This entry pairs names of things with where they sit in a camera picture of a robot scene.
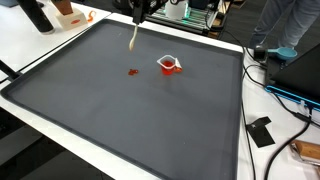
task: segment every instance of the tabletop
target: tabletop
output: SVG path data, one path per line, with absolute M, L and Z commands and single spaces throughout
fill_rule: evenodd
M 132 24 L 132 19 L 130 17 L 119 14 L 112 14 L 108 16 L 107 19 L 120 21 L 126 24 Z M 225 49 L 240 52 L 242 51 L 242 48 L 237 45 L 201 37 L 149 22 L 144 22 L 143 24 L 141 24 L 141 27 L 213 46 L 222 47 Z M 35 62 L 22 72 L 26 72 L 30 68 L 36 66 L 50 54 Z M 245 66 L 248 66 L 252 63 L 254 62 L 249 58 L 249 56 L 246 56 Z M 252 68 L 249 69 L 249 72 L 254 79 L 258 81 L 263 80 L 263 71 Z M 4 88 L 9 83 L 9 81 L 4 82 L 0 85 L 0 89 Z M 304 123 L 294 118 L 291 114 L 287 113 L 275 100 L 275 98 L 272 97 L 272 95 L 265 92 L 264 89 L 253 84 L 247 78 L 245 78 L 243 83 L 243 99 L 246 119 L 248 123 L 251 123 L 256 119 L 264 116 L 269 116 L 272 121 L 272 123 L 267 125 L 267 129 L 269 130 L 276 144 L 264 148 L 257 148 L 257 146 L 250 138 L 254 163 L 256 166 L 257 179 L 263 179 L 264 170 L 270 156 L 279 146 L 282 145 L 284 141 L 299 132 L 303 128 Z M 298 111 L 299 108 L 297 104 L 286 100 L 284 100 L 284 102 L 290 109 Z M 118 156 L 105 151 L 104 149 L 90 143 L 89 141 L 82 139 L 77 135 L 72 134 L 69 131 L 39 116 L 36 116 L 33 113 L 28 112 L 15 104 L 6 101 L 2 97 L 0 97 L 0 106 L 35 128 L 36 130 L 56 141 L 58 144 L 64 146 L 66 149 L 78 155 L 85 161 L 97 167 L 104 173 L 113 177 L 114 179 L 158 179 L 156 176 L 144 171 L 143 169 L 131 163 L 128 163 Z M 320 113 L 314 112 L 314 119 L 319 120 L 319 117 Z M 318 138 L 319 135 L 319 129 L 311 126 L 309 130 L 299 139 L 320 144 L 320 139 Z M 280 155 L 274 161 L 269 177 L 269 179 L 318 179 L 316 169 L 311 165 L 305 165 L 293 160 L 288 148 L 280 153 Z M 242 119 L 239 136 L 238 179 L 253 179 L 251 161 Z
M 40 0 L 40 2 L 44 3 L 42 10 L 55 28 L 53 34 L 42 35 L 20 6 L 12 8 L 0 6 L 0 60 L 15 71 L 19 71 L 111 14 L 100 9 L 72 3 L 72 7 L 82 11 L 87 18 L 90 11 L 95 11 L 96 16 L 87 25 L 64 31 L 55 18 L 55 13 L 58 11 L 56 7 L 50 1 Z M 6 74 L 0 72 L 0 81 L 6 77 Z

